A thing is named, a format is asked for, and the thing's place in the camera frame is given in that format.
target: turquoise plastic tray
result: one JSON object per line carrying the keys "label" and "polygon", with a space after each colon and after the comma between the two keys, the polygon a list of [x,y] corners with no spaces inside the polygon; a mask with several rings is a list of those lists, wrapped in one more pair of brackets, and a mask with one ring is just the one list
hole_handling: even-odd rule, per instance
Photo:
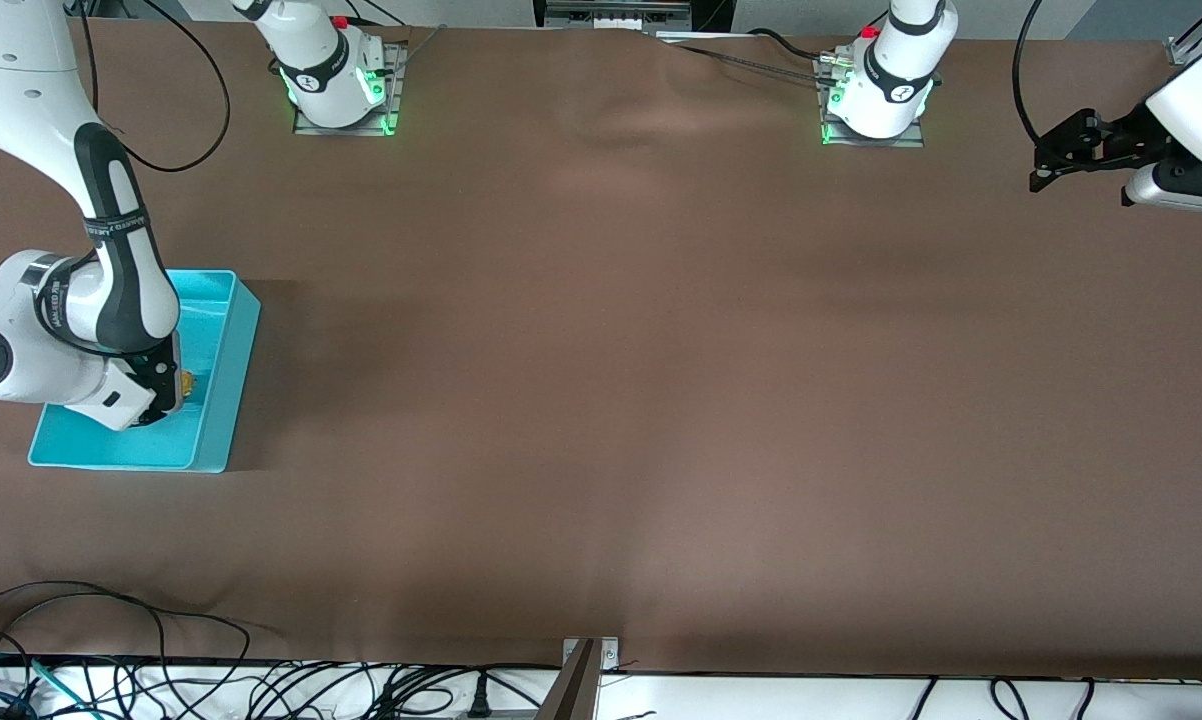
{"label": "turquoise plastic tray", "polygon": [[227,468],[250,364],[258,299],[231,270],[169,270],[179,293],[179,346],[194,393],[179,413],[113,432],[47,405],[28,460],[34,465],[144,474],[221,474]]}

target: blue cable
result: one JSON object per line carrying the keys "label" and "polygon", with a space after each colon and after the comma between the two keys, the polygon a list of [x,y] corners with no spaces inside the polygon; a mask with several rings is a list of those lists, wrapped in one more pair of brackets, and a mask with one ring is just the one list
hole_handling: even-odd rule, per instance
{"label": "blue cable", "polygon": [[1,691],[0,691],[0,698],[1,701],[5,701],[6,706],[20,706],[22,708],[24,708],[24,712],[28,712],[28,715],[31,716],[31,720],[37,720],[37,712],[34,710],[32,706],[30,706],[28,701],[25,701],[24,698],[19,696],[12,696],[12,694],[4,694]]}
{"label": "blue cable", "polygon": [[[66,694],[66,696],[71,698],[72,706],[81,708],[81,710],[89,712],[90,715],[94,715],[94,720],[103,720],[103,715],[99,714],[97,712],[90,710],[90,703],[85,702],[85,698],[81,697],[76,692],[72,692],[72,688],[67,688],[67,685],[63,684],[63,680],[58,679],[53,673],[50,673],[50,671],[48,671],[47,667],[40,664],[37,659],[34,659],[31,661],[31,665],[34,673],[37,673],[40,676],[40,679],[49,683],[58,692]],[[87,667],[85,672],[89,673],[89,671],[90,671],[89,667]]]}

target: brown table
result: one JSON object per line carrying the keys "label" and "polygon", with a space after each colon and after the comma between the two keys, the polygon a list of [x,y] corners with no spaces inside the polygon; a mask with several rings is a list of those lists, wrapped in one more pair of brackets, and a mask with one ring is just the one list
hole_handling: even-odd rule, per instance
{"label": "brown table", "polygon": [[[257,32],[194,29],[230,137],[139,182],[167,264],[263,302],[231,471],[32,469],[38,410],[0,404],[0,588],[252,620],[260,657],[615,633],[642,670],[1202,676],[1202,215],[1123,209],[1123,173],[1029,195],[1007,42],[953,46],[929,145],[886,151],[820,145],[805,87],[620,31],[444,31],[397,137],[293,137]],[[177,32],[95,42],[126,142],[213,138]],[[1043,42],[1027,94],[1045,129],[1167,70]],[[0,261],[84,245],[0,153]],[[100,602],[19,637],[154,651]]]}

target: cable connector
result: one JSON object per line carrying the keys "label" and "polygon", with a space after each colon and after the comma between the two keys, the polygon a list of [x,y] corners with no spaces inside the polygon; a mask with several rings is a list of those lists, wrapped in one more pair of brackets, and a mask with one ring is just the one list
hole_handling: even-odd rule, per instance
{"label": "cable connector", "polygon": [[477,676],[477,692],[472,696],[472,708],[468,710],[469,718],[489,718],[493,712],[490,710],[490,701],[486,697],[486,683],[488,682],[488,674],[484,670]]}

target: light blue cable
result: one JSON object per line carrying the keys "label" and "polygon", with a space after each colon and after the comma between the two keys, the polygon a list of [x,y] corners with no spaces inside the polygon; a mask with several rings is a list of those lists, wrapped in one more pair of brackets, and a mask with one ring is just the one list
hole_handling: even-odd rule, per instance
{"label": "light blue cable", "polygon": [[[44,667],[42,664],[40,664],[38,660],[34,659],[31,661],[31,665],[34,673],[37,673],[40,676],[40,679],[49,683],[58,692],[66,694],[66,696],[72,700],[72,703],[75,703],[76,707],[79,707],[82,710],[89,712],[90,715],[94,715],[94,720],[103,720],[103,715],[94,710],[88,710],[89,703],[85,702],[84,698],[81,697],[78,694],[72,692],[72,688],[67,688],[67,685],[63,684],[63,680],[58,679],[53,673],[50,673],[50,671],[47,670],[47,667]],[[89,667],[84,667],[84,671],[85,673],[89,673],[90,670]]]}

